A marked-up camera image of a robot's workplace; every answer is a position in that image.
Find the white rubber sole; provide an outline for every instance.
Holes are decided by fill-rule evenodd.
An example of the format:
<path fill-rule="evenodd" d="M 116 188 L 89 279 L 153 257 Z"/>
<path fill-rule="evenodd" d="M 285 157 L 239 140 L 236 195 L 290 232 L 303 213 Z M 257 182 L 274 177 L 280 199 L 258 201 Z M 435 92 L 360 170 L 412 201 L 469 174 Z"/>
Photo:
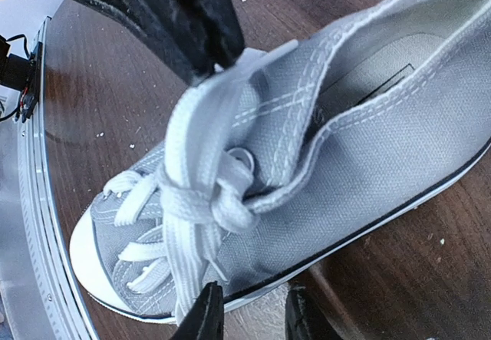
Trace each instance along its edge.
<path fill-rule="evenodd" d="M 343 242 L 339 246 L 336 246 L 335 248 L 333 248 L 333 249 L 329 250 L 328 252 L 326 252 L 324 255 L 319 256 L 317 259 L 313 259 L 309 263 L 307 263 L 304 266 L 296 269 L 293 272 L 290 272 L 289 274 L 281 277 L 280 279 L 278 279 L 278 280 L 276 280 L 274 282 L 271 282 L 268 285 L 265 285 L 262 288 L 255 290 L 254 292 L 250 292 L 249 294 L 244 295 L 243 297 L 241 297 L 239 299 L 235 299 L 235 300 L 232 300 L 231 302 L 227 302 L 225 304 L 225 312 L 233 311 L 234 309 L 238 309 L 238 308 L 240 308 L 240 307 L 242 307 L 244 305 L 247 305 L 247 304 L 249 304 L 251 302 L 254 302 L 256 299 L 261 298 L 262 296 L 266 295 L 268 292 L 271 292 L 273 289 L 276 289 L 278 286 L 284 284 L 288 280 L 293 279 L 295 276 L 297 276 L 301 272 L 305 271 L 306 269 L 308 269 L 310 266 L 314 265 L 315 263 L 323 260 L 325 257 L 330 256 L 332 253 L 338 251 L 339 249 L 347 246 L 348 244 L 351 244 L 352 242 L 354 242 L 357 239 L 360 239 L 362 236 L 365 236 L 365 235 L 367 235 L 367 234 L 375 231 L 376 229 L 378 229 L 379 227 L 382 227 L 386 223 L 389 223 L 390 221 L 395 220 L 399 216 L 404 215 L 405 213 L 407 213 L 407 212 L 409 212 L 411 210 L 414 210 L 415 208 L 417 208 L 421 204 L 427 202 L 428 200 L 430 200 L 430 199 L 434 198 L 435 196 L 437 196 L 438 194 L 442 193 L 444 190 L 447 190 L 452 185 L 454 185 L 457 181 L 459 181 L 460 179 L 462 179 L 462 177 L 464 177 L 470 171 L 470 169 L 472 169 L 474 166 L 476 166 L 476 164 L 479 163 L 479 161 L 484 157 L 484 155 L 486 154 L 486 152 L 489 149 L 491 149 L 491 144 L 489 144 L 486 148 L 484 148 L 483 151 L 482 151 L 482 153 L 472 163 L 470 163 L 470 165 L 468 167 L 466 167 L 462 172 L 458 173 L 454 178 L 452 178 L 451 180 L 448 180 L 447 182 L 445 182 L 444 184 L 442 184 L 440 187 L 438 187 L 438 188 L 432 190 L 431 192 L 425 194 L 423 197 L 421 197 L 420 199 L 418 199 L 414 203 L 406 206 L 405 208 L 403 208 L 402 210 L 398 211 L 397 213 L 394 213 L 393 215 L 388 216 L 385 220 L 379 222 L 378 224 L 376 224 L 376 225 L 374 225 L 374 226 L 372 226 L 370 228 L 367 228 L 362 233 L 359 233 L 355 237 L 353 237 L 353 238 L 351 238 L 351 239 Z M 175 320 L 174 317 L 168 317 L 168 318 L 165 318 L 165 319 L 152 319 L 152 318 L 142 318 L 142 317 L 139 317 L 137 315 L 131 315 L 130 313 L 122 312 L 122 311 L 120 311 L 120 310 L 118 310 L 118 309 L 116 309 L 116 308 L 114 308 L 114 307 L 112 307 L 110 305 L 107 305 L 106 303 L 104 303 L 101 300 L 97 299 L 96 297 L 94 297 L 90 293 L 89 293 L 89 295 L 96 302 L 98 302 L 99 304 L 101 304 L 102 306 L 110 309 L 111 311 L 114 311 L 116 313 L 119 313 L 120 315 L 124 315 L 125 317 L 128 317 L 130 319 L 135 319 L 135 320 L 140 321 L 140 322 L 157 323 L 157 324 L 172 324 L 172 323 L 175 323 L 176 322 L 176 320 Z"/>

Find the wooden table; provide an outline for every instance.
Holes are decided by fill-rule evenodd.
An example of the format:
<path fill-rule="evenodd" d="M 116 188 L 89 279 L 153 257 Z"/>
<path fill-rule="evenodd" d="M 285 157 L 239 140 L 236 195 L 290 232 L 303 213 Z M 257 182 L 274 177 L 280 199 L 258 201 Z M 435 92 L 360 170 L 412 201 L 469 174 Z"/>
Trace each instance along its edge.
<path fill-rule="evenodd" d="M 248 45 L 269 50 L 380 0 L 233 1 Z M 74 2 L 54 16 L 47 47 L 48 152 L 68 241 L 105 182 L 163 139 L 185 86 L 124 28 Z M 490 174 L 488 155 L 450 190 L 297 280 L 348 339 L 490 339 Z M 280 289 L 227 315 L 226 338 L 281 338 L 284 297 Z M 104 340 L 174 331 L 85 299 Z"/>

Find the eyelet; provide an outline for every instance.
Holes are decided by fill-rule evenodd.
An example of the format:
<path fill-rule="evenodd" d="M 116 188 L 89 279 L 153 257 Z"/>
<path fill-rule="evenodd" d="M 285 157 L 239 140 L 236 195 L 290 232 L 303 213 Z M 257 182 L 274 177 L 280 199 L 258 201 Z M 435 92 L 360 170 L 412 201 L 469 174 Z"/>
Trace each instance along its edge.
<path fill-rule="evenodd" d="M 254 172 L 255 161 L 254 156 L 247 149 L 236 147 L 228 150 L 227 153 L 234 157 L 235 159 L 244 163 L 245 167 L 247 167 L 251 172 Z"/>

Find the gray canvas sneaker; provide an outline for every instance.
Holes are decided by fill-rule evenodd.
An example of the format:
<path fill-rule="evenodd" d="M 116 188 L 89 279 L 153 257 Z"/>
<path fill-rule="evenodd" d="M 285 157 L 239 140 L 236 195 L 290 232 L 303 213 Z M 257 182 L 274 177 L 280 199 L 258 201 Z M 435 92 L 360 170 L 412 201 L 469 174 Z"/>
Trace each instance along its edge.
<path fill-rule="evenodd" d="M 82 286 L 178 322 L 206 282 L 236 309 L 422 204 L 491 144 L 491 0 L 386 0 L 181 98 L 166 139 L 71 238 Z"/>

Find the cable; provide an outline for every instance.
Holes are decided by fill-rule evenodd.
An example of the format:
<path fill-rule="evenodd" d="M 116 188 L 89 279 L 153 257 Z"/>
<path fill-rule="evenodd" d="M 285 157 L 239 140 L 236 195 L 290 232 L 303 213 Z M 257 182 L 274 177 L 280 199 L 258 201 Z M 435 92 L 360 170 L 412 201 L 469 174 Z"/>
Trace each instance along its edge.
<path fill-rule="evenodd" d="M 20 107 L 19 107 L 19 106 L 17 106 L 17 108 L 16 108 L 15 110 L 13 110 L 13 111 L 12 111 L 10 114 L 8 114 L 8 115 L 7 115 L 7 116 L 5 116 L 5 117 L 1 117 L 1 118 L 0 118 L 0 123 L 1 123 L 2 121 L 6 121 L 6 120 L 10 119 L 12 116 L 14 116 L 14 115 L 17 113 L 17 111 L 19 111 L 19 109 L 20 109 Z"/>
<path fill-rule="evenodd" d="M 31 54 L 29 53 L 29 50 L 28 50 L 28 38 L 25 35 L 15 35 L 14 37 L 10 37 L 7 40 L 7 42 L 17 41 L 18 39 L 21 39 L 21 38 L 24 39 L 24 52 L 25 52 L 25 56 L 27 58 L 30 58 L 31 57 Z"/>
<path fill-rule="evenodd" d="M 22 107 L 22 98 L 25 96 L 26 92 L 28 91 L 27 88 L 25 88 L 18 96 L 18 101 L 17 101 L 17 107 L 15 108 L 15 110 L 13 110 L 10 114 L 8 114 L 7 116 L 5 117 L 0 117 L 0 123 L 2 121 L 6 121 L 8 119 L 10 119 L 11 117 L 13 117 L 15 114 L 20 114 L 20 111 L 21 111 L 21 107 Z"/>

